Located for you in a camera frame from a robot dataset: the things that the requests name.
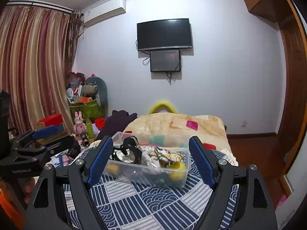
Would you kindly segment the yellow felt ball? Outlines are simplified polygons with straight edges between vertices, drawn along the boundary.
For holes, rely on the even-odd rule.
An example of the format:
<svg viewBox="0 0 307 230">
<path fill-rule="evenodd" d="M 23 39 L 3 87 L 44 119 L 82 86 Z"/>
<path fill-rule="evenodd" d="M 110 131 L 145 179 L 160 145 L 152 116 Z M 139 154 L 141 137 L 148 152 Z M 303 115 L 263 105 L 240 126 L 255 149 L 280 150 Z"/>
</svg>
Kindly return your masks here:
<svg viewBox="0 0 307 230">
<path fill-rule="evenodd" d="M 186 166 L 183 162 L 177 161 L 169 165 L 170 172 L 169 176 L 173 181 L 180 181 L 185 178 L 186 175 Z"/>
</svg>

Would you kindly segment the black and white headband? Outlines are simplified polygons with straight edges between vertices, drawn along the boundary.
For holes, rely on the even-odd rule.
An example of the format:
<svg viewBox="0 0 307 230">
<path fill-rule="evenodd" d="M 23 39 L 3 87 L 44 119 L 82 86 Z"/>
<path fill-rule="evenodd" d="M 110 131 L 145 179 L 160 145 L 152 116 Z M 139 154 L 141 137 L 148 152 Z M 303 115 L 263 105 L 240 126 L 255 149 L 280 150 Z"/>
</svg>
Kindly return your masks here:
<svg viewBox="0 0 307 230">
<path fill-rule="evenodd" d="M 123 140 L 121 145 L 113 146 L 110 159 L 138 165 L 142 159 L 142 152 L 137 137 L 129 136 Z"/>
</svg>

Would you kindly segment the clear plastic storage box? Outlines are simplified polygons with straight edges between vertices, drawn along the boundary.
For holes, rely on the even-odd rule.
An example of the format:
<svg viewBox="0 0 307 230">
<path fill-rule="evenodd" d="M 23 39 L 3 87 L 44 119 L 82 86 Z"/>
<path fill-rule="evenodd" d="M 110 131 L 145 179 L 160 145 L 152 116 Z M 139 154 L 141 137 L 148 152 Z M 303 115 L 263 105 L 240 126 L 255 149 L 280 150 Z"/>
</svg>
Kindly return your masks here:
<svg viewBox="0 0 307 230">
<path fill-rule="evenodd" d="M 191 167 L 187 135 L 118 132 L 104 174 L 146 185 L 184 187 Z"/>
</svg>

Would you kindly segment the green knitted cloth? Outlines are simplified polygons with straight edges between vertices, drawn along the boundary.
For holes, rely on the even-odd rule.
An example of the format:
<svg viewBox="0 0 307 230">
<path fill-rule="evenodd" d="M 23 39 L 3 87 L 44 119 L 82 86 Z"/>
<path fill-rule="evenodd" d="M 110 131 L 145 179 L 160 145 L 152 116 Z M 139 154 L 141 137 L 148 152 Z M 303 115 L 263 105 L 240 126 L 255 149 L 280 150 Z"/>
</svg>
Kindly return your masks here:
<svg viewBox="0 0 307 230">
<path fill-rule="evenodd" d="M 167 174 L 153 176 L 154 185 L 169 186 L 169 187 L 183 187 L 185 185 L 184 180 L 172 180 Z"/>
</svg>

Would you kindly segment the yellow floral scrunchie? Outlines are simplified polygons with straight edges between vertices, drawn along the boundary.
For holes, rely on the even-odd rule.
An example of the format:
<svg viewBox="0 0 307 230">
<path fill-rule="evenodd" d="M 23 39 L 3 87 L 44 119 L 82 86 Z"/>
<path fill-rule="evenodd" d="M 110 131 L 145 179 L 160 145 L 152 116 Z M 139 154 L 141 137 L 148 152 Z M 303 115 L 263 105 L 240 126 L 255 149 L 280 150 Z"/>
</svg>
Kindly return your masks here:
<svg viewBox="0 0 307 230">
<path fill-rule="evenodd" d="M 162 168 L 167 168 L 172 163 L 183 162 L 184 160 L 184 155 L 182 155 L 181 153 L 169 151 L 160 147 L 155 147 L 154 153 L 158 158 L 158 161 Z"/>
</svg>

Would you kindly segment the white drawstring pouch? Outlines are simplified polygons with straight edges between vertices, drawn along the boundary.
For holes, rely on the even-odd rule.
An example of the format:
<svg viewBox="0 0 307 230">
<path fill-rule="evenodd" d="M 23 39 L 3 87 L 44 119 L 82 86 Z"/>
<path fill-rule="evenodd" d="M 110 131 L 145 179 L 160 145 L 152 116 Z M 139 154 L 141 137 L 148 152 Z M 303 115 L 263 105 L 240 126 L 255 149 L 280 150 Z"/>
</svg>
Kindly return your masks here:
<svg viewBox="0 0 307 230">
<path fill-rule="evenodd" d="M 148 167 L 161 168 L 161 164 L 154 147 L 146 146 L 142 148 L 140 164 Z"/>
</svg>

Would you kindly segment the red box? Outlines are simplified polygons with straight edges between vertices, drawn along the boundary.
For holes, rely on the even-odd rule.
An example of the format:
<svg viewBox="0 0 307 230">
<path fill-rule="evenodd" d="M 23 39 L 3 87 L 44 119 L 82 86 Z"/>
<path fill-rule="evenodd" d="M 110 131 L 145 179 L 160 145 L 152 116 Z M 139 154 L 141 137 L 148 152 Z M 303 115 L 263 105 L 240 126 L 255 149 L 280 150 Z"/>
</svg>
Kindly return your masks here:
<svg viewBox="0 0 307 230">
<path fill-rule="evenodd" d="M 61 114 L 52 114 L 52 115 L 49 115 L 48 117 L 45 117 L 45 118 L 37 121 L 37 127 L 39 129 L 46 128 L 46 127 L 49 127 L 49 126 L 56 126 L 57 127 L 62 123 L 63 123 L 63 118 L 62 118 Z"/>
</svg>

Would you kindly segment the pink bunny doll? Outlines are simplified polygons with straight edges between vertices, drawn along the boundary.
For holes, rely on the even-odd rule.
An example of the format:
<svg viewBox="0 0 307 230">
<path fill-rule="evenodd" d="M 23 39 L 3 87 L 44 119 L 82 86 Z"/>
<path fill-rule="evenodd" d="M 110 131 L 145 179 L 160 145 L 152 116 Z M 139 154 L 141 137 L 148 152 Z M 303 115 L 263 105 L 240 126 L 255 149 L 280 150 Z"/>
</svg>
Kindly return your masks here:
<svg viewBox="0 0 307 230">
<path fill-rule="evenodd" d="M 83 133 L 87 133 L 86 124 L 83 122 L 82 112 L 75 112 L 74 118 L 74 133 L 76 135 L 81 135 Z"/>
</svg>

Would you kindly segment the green bottle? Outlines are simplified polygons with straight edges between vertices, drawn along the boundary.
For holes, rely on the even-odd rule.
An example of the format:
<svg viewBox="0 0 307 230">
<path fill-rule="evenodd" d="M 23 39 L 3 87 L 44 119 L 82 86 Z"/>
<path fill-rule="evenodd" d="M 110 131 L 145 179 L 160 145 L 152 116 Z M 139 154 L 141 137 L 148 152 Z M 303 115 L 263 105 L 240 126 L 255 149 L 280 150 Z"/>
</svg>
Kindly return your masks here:
<svg viewBox="0 0 307 230">
<path fill-rule="evenodd" d="M 89 119 L 87 119 L 85 124 L 86 124 L 86 127 L 87 127 L 88 137 L 91 138 L 91 139 L 95 138 L 95 133 L 93 131 L 92 122 Z"/>
</svg>

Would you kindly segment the green storage box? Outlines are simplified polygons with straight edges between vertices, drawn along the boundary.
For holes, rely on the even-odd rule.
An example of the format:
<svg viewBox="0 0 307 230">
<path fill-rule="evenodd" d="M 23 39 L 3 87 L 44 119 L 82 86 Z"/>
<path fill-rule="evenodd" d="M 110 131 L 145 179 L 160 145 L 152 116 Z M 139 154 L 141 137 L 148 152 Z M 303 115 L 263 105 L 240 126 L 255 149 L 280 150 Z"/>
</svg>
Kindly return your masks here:
<svg viewBox="0 0 307 230">
<path fill-rule="evenodd" d="M 72 119 L 75 118 L 75 112 L 82 112 L 83 120 L 89 119 L 91 122 L 95 122 L 98 118 L 104 118 L 104 110 L 97 104 L 97 101 L 90 101 L 86 103 L 72 103 L 69 104 Z"/>
</svg>

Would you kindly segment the blue patterned tablecloth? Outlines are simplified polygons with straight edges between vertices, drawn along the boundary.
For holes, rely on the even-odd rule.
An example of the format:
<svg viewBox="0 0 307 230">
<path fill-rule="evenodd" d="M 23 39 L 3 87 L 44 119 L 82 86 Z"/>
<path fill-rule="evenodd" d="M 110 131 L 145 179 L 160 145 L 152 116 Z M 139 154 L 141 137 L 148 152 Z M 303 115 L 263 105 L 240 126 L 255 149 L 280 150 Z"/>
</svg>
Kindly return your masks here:
<svg viewBox="0 0 307 230">
<path fill-rule="evenodd" d="M 183 188 L 102 176 L 89 193 L 108 229 L 194 229 L 212 189 L 191 161 Z"/>
</svg>

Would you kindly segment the dark purple garment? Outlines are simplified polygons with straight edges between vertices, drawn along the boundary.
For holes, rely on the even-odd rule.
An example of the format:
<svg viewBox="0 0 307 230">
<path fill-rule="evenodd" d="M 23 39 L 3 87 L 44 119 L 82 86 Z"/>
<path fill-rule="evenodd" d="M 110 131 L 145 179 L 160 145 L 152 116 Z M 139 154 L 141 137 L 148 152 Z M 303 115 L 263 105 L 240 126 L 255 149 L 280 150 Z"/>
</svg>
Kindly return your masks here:
<svg viewBox="0 0 307 230">
<path fill-rule="evenodd" d="M 112 137 L 117 132 L 123 132 L 135 119 L 137 119 L 137 113 L 129 114 L 125 110 L 113 110 L 111 116 L 107 118 L 104 127 L 96 137 L 96 140 L 102 140 L 104 136 Z"/>
</svg>

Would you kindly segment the grey plush toy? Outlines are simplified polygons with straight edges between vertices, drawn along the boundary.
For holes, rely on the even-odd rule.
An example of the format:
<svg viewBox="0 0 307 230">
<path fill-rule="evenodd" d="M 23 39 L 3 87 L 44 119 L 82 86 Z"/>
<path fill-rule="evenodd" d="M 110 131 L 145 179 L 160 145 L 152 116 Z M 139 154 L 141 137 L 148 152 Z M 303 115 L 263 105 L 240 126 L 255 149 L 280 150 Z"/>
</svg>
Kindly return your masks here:
<svg viewBox="0 0 307 230">
<path fill-rule="evenodd" d="M 108 115 L 107 85 L 100 77 L 87 78 L 82 86 L 81 96 L 94 98 L 102 109 L 104 117 Z"/>
</svg>

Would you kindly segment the red striped curtain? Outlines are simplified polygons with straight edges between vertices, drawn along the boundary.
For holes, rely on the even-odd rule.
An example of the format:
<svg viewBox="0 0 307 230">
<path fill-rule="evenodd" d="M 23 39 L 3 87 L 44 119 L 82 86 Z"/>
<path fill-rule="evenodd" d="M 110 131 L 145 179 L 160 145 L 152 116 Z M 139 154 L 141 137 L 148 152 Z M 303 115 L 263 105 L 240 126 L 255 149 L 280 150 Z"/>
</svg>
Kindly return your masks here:
<svg viewBox="0 0 307 230">
<path fill-rule="evenodd" d="M 1 13 L 1 89 L 11 95 L 9 125 L 20 132 L 60 114 L 73 133 L 66 95 L 77 49 L 72 16 L 36 6 L 9 5 Z"/>
</svg>

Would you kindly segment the beige fleece blanket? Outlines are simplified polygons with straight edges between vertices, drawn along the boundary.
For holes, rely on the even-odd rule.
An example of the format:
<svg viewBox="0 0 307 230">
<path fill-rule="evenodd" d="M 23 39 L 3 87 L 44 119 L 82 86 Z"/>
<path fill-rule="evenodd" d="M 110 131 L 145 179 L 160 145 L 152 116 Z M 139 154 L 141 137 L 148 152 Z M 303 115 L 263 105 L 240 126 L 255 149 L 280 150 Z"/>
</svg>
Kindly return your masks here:
<svg viewBox="0 0 307 230">
<path fill-rule="evenodd" d="M 231 151 L 223 121 L 211 115 L 148 114 L 133 120 L 125 128 L 125 131 L 158 136 L 198 136 L 203 143 L 213 144 L 219 151 L 224 149 Z"/>
</svg>

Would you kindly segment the yellow chair back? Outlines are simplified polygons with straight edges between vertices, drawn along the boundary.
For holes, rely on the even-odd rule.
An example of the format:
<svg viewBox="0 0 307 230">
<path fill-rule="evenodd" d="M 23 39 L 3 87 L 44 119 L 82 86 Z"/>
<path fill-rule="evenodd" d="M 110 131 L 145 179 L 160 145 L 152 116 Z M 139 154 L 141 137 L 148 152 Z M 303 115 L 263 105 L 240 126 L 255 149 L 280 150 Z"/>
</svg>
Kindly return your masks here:
<svg viewBox="0 0 307 230">
<path fill-rule="evenodd" d="M 166 101 L 166 100 L 161 100 L 158 101 L 157 103 L 155 103 L 151 109 L 149 110 L 148 114 L 154 114 L 154 113 L 158 113 L 161 110 L 166 110 L 168 113 L 174 113 L 177 114 L 177 110 L 174 108 L 174 106 Z"/>
</svg>

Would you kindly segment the white air conditioner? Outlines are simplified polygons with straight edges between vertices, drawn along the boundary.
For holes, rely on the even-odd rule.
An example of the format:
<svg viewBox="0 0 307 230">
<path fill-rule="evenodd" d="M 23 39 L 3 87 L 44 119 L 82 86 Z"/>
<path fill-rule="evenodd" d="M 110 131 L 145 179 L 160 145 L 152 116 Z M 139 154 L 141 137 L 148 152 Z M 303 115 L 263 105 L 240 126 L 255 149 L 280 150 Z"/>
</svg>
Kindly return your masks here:
<svg viewBox="0 0 307 230">
<path fill-rule="evenodd" d="M 86 28 L 126 13 L 125 0 L 111 0 L 84 13 Z"/>
</svg>

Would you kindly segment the small black wall monitor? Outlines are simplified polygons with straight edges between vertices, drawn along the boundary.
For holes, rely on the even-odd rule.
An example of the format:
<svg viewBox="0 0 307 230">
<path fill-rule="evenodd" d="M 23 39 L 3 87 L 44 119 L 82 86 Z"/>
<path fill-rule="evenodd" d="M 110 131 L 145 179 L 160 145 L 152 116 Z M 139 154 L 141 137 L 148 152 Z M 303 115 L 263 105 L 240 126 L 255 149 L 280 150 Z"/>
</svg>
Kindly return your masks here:
<svg viewBox="0 0 307 230">
<path fill-rule="evenodd" d="M 179 49 L 154 50 L 150 52 L 150 71 L 180 72 L 181 52 Z"/>
</svg>

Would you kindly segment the black wall television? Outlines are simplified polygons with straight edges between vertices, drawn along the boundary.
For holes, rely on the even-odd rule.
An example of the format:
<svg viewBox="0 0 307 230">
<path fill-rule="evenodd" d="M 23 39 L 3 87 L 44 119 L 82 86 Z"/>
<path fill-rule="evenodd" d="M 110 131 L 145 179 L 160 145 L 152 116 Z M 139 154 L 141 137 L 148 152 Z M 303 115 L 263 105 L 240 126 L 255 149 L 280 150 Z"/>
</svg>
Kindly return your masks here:
<svg viewBox="0 0 307 230">
<path fill-rule="evenodd" d="M 188 18 L 163 19 L 137 24 L 139 51 L 192 48 L 191 26 Z"/>
</svg>

